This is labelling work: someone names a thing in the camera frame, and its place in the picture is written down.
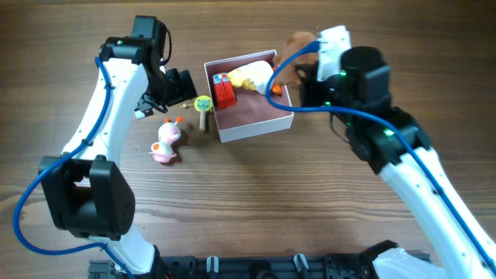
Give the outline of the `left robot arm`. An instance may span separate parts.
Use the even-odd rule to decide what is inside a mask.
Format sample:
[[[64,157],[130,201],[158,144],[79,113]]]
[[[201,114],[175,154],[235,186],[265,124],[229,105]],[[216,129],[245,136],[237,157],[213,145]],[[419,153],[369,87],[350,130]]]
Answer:
[[[40,163],[54,225],[102,245],[124,278],[163,278],[158,249],[133,225],[135,195],[119,165],[132,118],[166,112],[197,95],[188,71],[168,70],[171,35],[154,16],[138,15],[130,36],[100,47],[98,82],[76,133],[59,157]]]

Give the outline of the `white yellow plush duck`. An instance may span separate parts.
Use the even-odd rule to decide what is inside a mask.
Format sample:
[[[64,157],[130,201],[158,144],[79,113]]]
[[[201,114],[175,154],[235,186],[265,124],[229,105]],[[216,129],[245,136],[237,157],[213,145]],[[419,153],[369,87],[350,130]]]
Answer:
[[[265,95],[273,74],[274,69],[268,62],[258,60],[230,71],[227,78],[235,88],[245,88]]]

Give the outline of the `white pink-lined cardboard box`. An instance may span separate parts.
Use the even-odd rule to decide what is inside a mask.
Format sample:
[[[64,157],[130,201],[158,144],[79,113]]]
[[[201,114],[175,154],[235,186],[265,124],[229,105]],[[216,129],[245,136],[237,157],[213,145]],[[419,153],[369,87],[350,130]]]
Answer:
[[[229,72],[248,63],[264,60],[269,64],[276,50],[265,50],[238,57],[230,57],[204,63],[209,94],[214,97],[213,76]],[[267,102],[265,96],[245,88],[236,88],[237,103],[228,108],[214,108],[213,114],[222,143],[233,140],[290,129],[294,118],[292,112],[277,109]]]

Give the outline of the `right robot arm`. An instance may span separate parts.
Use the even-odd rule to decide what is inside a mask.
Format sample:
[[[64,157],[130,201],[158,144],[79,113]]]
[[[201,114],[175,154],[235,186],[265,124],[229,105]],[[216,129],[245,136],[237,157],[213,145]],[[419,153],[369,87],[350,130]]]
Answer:
[[[379,50],[350,48],[338,70],[318,77],[319,64],[298,67],[302,112],[327,112],[346,125],[355,155],[367,162],[415,217],[441,262],[420,260],[384,241],[362,252],[371,278],[493,278],[495,243],[452,186],[415,118],[392,104],[389,66]]]

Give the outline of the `red toy fire truck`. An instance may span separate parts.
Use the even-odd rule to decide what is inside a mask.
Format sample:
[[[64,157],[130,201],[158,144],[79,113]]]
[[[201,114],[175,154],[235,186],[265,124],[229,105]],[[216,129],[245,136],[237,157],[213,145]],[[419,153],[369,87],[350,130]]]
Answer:
[[[212,77],[217,109],[227,109],[237,103],[233,86],[227,73],[214,74]]]

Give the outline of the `brown plush toy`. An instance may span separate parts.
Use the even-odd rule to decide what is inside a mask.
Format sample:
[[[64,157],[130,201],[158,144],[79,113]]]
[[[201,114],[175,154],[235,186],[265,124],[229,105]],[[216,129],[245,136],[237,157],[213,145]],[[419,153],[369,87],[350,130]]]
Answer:
[[[282,65],[289,57],[316,40],[313,33],[307,31],[298,31],[290,35],[282,51],[274,56],[273,62],[275,66]],[[314,64],[319,58],[317,53],[305,53],[296,57],[288,66],[286,66],[276,76],[275,83],[282,86],[297,87],[301,84],[301,80],[295,71],[295,66],[299,64]]]

